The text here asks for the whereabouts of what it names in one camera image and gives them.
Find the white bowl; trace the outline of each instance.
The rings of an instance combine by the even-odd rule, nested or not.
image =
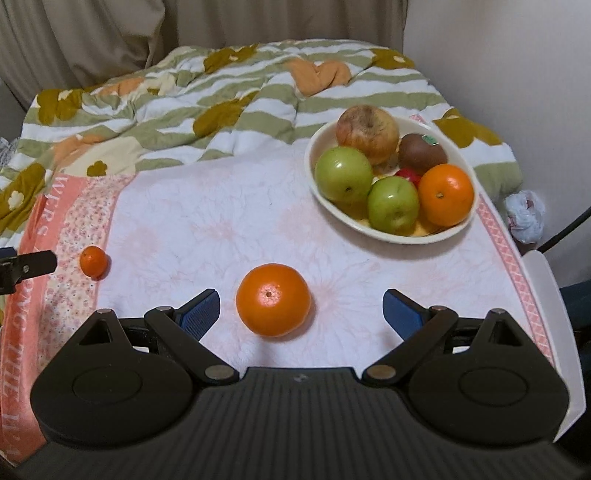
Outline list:
[[[314,166],[316,165],[316,161],[323,154],[323,152],[329,148],[337,146],[335,137],[336,121],[321,127],[310,139],[308,146],[306,147],[306,152],[304,153],[304,168],[306,170],[306,178],[308,180],[308,184],[310,185],[310,189],[320,204],[341,222],[346,223],[358,232],[364,233],[365,235],[378,240],[383,240],[384,242],[390,242],[392,244],[424,245],[434,244],[436,242],[450,238],[464,230],[466,225],[468,225],[476,213],[476,207],[478,206],[478,182],[476,181],[474,170],[470,165],[468,165],[466,160],[464,160],[462,153],[456,144],[454,144],[438,130],[431,128],[428,125],[421,124],[415,120],[411,120],[410,118],[394,116],[394,119],[396,120],[398,128],[400,129],[401,137],[412,133],[421,135],[428,134],[435,137],[447,154],[448,162],[460,167],[470,177],[470,181],[472,182],[475,192],[474,202],[472,203],[472,208],[470,209],[468,217],[462,223],[458,223],[456,226],[448,228],[447,230],[439,233],[433,233],[431,235],[401,236],[375,230],[363,225],[347,214],[341,212],[334,204],[332,204],[320,194],[318,187],[316,186],[316,182],[314,181]]]

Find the red apple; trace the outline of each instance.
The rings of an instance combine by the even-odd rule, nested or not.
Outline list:
[[[364,153],[372,165],[396,155],[398,124],[392,115],[372,105],[355,105],[344,111],[336,122],[339,145]]]
[[[418,188],[418,184],[421,181],[421,176],[418,173],[412,171],[410,168],[401,168],[394,175],[411,181],[414,183],[416,188]]]

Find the blanket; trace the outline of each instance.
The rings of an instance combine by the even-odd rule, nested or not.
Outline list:
[[[346,85],[304,96],[288,64],[335,60]],[[265,151],[310,138],[359,103],[419,116],[463,151],[495,200],[521,183],[511,149],[450,106],[411,59],[349,40],[180,47],[156,66],[87,89],[45,90],[0,170],[0,247],[17,247],[39,192],[57,173],[129,174]]]

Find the curtain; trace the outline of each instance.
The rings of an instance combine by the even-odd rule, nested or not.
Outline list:
[[[402,50],[407,0],[164,0],[167,43],[222,48],[351,38]]]
[[[91,86],[164,56],[163,0],[2,0],[0,78],[22,105]]]
[[[407,0],[2,0],[0,79],[24,107],[210,48],[351,38],[402,50]]]

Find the mandarin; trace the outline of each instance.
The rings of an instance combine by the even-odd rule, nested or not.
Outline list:
[[[257,335],[286,335],[304,323],[312,298],[304,278],[287,265],[270,263],[254,268],[236,292],[236,309]]]
[[[451,227],[468,217],[474,202],[474,187],[460,167],[444,163],[423,175],[418,184],[418,198],[427,220]]]
[[[80,269],[94,280],[101,278],[109,267],[107,254],[99,247],[86,247],[80,254]]]

